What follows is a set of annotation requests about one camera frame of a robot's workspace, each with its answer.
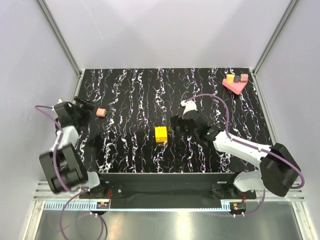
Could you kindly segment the pink plug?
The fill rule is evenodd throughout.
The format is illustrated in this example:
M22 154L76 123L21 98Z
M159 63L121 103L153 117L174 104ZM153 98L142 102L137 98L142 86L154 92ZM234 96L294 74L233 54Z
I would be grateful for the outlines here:
M107 115L107 110L104 108L97 108L96 116L99 118L104 118Z

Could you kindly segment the yellow socket block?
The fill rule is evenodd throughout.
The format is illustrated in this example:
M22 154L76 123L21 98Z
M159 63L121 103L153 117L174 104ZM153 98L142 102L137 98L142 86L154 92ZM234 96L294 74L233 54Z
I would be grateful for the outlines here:
M156 143L165 143L168 141L168 132L166 126L157 126L154 130Z

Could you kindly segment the pink triangular socket base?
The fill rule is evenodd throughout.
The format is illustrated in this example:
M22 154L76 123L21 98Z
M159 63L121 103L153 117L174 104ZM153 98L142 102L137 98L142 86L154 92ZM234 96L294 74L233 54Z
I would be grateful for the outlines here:
M227 79L222 80L222 85L232 91L236 95L240 95L247 85L247 82L227 82Z

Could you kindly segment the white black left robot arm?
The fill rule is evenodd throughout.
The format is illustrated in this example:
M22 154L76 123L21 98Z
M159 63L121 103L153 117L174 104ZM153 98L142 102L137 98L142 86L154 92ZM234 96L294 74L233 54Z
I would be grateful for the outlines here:
M76 151L82 128L89 122L97 106L74 97L73 102L58 100L53 106L36 105L55 125L56 139L50 150L39 156L39 162L50 190L54 194L88 189L97 198L108 193L99 174L86 169Z

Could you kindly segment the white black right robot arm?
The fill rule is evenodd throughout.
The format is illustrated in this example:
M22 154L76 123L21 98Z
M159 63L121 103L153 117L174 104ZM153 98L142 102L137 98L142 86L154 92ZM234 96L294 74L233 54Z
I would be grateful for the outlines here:
M249 172L236 172L215 193L220 199L236 199L251 190L268 190L285 197L301 170L281 143L273 146L250 142L217 127L209 126L201 113L191 110L172 116L170 125L174 136L191 136L204 148L230 154L256 167Z

